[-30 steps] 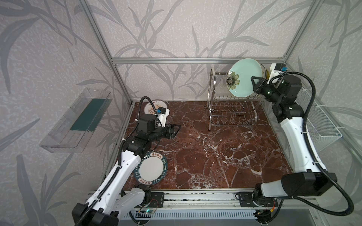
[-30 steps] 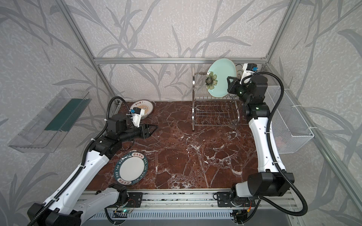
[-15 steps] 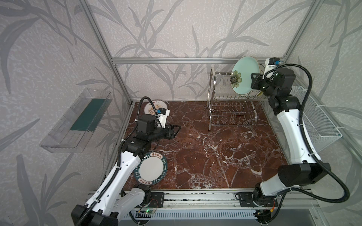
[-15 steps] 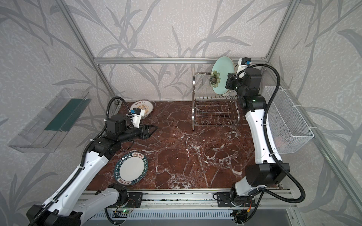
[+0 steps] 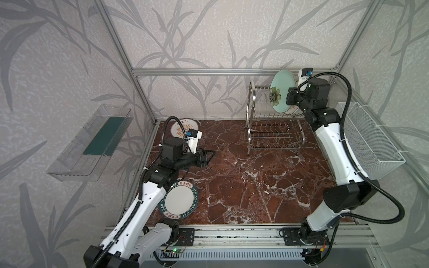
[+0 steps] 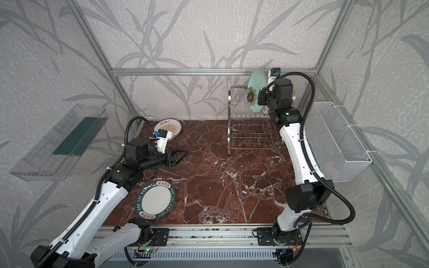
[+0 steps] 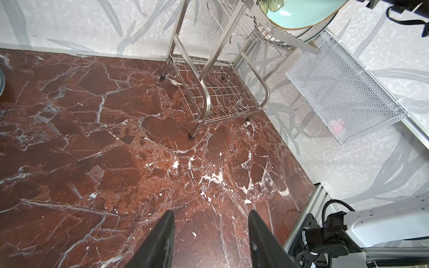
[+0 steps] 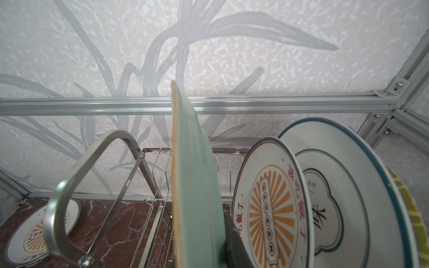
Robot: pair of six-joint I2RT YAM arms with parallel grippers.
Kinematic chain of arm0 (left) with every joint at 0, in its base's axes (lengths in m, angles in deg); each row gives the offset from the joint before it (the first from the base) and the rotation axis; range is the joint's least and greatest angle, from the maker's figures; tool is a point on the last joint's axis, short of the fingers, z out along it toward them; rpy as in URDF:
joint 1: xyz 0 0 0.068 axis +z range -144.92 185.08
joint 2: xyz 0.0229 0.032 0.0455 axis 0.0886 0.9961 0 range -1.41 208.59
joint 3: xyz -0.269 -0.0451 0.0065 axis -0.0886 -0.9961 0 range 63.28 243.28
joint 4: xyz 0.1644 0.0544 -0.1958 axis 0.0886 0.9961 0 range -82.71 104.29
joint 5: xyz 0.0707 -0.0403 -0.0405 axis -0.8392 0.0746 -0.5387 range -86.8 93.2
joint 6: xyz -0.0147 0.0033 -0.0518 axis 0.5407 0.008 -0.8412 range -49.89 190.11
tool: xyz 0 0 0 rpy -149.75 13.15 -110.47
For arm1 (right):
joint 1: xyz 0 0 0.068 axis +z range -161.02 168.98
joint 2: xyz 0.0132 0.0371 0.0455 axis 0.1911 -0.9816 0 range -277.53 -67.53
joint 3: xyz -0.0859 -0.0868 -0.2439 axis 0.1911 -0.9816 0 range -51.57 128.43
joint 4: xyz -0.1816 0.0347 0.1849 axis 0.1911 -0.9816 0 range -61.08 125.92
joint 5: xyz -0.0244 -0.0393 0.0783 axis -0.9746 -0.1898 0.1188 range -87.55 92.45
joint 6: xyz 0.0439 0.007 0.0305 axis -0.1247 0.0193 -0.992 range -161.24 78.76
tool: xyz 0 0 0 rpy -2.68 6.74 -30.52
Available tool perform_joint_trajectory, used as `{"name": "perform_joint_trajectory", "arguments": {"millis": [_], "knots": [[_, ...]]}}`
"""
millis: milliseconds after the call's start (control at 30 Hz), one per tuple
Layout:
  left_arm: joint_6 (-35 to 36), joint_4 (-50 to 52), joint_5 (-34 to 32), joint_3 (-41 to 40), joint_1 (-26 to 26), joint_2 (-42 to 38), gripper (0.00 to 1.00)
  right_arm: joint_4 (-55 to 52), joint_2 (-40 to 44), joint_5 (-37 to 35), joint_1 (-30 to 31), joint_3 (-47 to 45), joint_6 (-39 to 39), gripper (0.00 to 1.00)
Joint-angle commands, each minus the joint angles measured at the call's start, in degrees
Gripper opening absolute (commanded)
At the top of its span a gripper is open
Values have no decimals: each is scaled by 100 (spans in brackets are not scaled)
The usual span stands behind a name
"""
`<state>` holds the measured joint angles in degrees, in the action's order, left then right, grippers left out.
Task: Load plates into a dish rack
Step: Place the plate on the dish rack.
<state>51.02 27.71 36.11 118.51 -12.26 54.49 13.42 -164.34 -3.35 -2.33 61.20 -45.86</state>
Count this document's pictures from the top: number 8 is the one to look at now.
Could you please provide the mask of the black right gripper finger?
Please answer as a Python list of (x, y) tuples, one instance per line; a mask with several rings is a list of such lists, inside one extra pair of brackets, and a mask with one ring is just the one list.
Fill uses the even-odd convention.
[(245, 250), (232, 217), (224, 215), (225, 223), (225, 255), (228, 268), (253, 268), (249, 255)]

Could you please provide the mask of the large orange sunburst plate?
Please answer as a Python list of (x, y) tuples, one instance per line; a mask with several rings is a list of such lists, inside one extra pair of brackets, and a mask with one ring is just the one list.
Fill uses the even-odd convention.
[(14, 231), (3, 250), (6, 264), (21, 268), (35, 265), (49, 256), (44, 241), (44, 216), (47, 205), (33, 212)]

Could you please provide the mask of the white plate green rim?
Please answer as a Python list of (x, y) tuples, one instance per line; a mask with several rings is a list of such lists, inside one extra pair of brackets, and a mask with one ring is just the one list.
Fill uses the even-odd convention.
[(375, 151), (326, 118), (281, 132), (311, 199), (317, 268), (417, 268), (417, 241), (399, 188)]

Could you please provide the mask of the yellow woven bamboo plate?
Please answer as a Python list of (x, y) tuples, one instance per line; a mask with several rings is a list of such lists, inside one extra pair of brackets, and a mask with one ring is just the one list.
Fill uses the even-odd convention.
[(417, 241), (418, 257), (420, 260), (420, 268), (429, 268), (429, 236), (427, 227), (423, 221), (423, 216), (417, 207), (416, 201), (411, 195), (409, 189), (401, 181), (399, 176), (386, 165), (387, 170), (391, 174), (396, 186), (399, 188), (401, 196), (406, 204), (408, 215), (411, 219), (414, 236)]

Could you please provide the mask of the green flower plate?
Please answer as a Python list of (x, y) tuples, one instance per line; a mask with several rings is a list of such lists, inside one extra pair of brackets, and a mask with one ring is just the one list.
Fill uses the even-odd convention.
[(175, 81), (171, 87), (175, 267), (225, 268), (226, 231), (212, 147), (187, 95)]

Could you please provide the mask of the small orange sunburst plate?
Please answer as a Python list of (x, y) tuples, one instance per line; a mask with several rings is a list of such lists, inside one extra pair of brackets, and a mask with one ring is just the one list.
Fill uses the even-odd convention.
[(311, 201), (303, 171), (276, 137), (259, 140), (244, 159), (231, 209), (253, 268), (314, 266)]

